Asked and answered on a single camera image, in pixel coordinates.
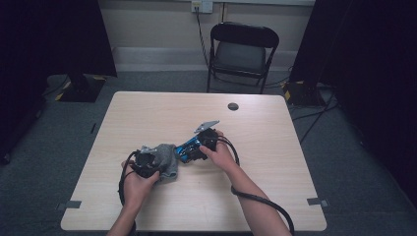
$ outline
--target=wooden table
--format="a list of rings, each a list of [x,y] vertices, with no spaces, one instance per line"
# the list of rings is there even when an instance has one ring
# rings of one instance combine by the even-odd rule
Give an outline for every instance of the wooden table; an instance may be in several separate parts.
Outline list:
[[[228,104],[239,109],[232,111]],[[142,145],[182,145],[205,121],[219,120],[241,167],[291,215],[296,231],[327,227],[284,99],[278,95],[119,91],[114,94],[67,208],[64,230],[109,230],[122,205],[121,162]],[[152,190],[140,231],[249,231],[226,175],[207,160],[179,163],[176,181]]]

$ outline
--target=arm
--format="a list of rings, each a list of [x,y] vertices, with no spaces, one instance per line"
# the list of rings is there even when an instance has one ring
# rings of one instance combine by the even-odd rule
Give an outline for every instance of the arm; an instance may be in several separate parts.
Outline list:
[[[217,131],[217,133],[220,137],[223,136],[221,132]],[[226,173],[237,191],[268,198],[245,171],[236,164],[227,144],[217,142],[216,151],[204,146],[201,146],[200,150]],[[240,197],[238,199],[254,235],[291,235],[279,213],[273,207]]]
[[[133,169],[128,165],[126,174],[129,174],[131,171],[133,171]],[[142,178],[136,173],[131,173],[125,178],[125,204],[123,205],[116,222],[114,222],[110,231],[107,233],[107,236],[129,234],[144,200],[147,198],[153,183],[156,182],[158,178],[158,171],[148,179]]]

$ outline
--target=white wall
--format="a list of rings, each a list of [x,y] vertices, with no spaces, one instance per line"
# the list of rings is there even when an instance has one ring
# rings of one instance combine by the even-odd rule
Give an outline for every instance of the white wall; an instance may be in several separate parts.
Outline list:
[[[183,49],[201,54],[199,27],[196,15],[191,13],[190,2],[102,0],[99,3],[112,47],[136,47],[147,51],[157,48],[159,52],[166,48],[169,53],[172,49]],[[213,3],[212,14],[200,15],[206,48],[209,48],[210,29],[221,22],[222,7],[222,3]],[[272,66],[275,67],[287,67],[284,64],[292,63],[313,8],[236,3],[227,3],[225,7],[225,21],[266,26],[278,33],[277,54],[290,58],[274,58]]]

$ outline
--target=wall outlet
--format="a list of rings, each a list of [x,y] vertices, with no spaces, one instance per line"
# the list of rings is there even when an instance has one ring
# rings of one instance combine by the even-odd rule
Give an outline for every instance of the wall outlet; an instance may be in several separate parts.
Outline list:
[[[203,9],[203,13],[212,13],[212,2],[211,1],[203,1],[202,2],[202,9]]]
[[[196,9],[199,9],[199,12],[203,12],[202,1],[191,1],[191,12],[197,12]]]
[[[191,1],[191,12],[196,12],[199,9],[199,13],[212,13],[212,1]]]

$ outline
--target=forearm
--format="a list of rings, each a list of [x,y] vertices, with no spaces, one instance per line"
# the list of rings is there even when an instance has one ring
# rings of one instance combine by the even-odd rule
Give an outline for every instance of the forearm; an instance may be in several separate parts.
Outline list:
[[[239,166],[230,168],[226,174],[237,191],[268,199],[264,191]],[[290,235],[279,213],[273,207],[245,198],[238,199],[254,235]]]
[[[138,215],[141,207],[127,207],[123,206],[120,211],[119,216],[117,217],[116,222],[114,222],[110,231],[108,231],[107,236],[120,236],[128,235],[132,226],[135,222],[135,218]]]

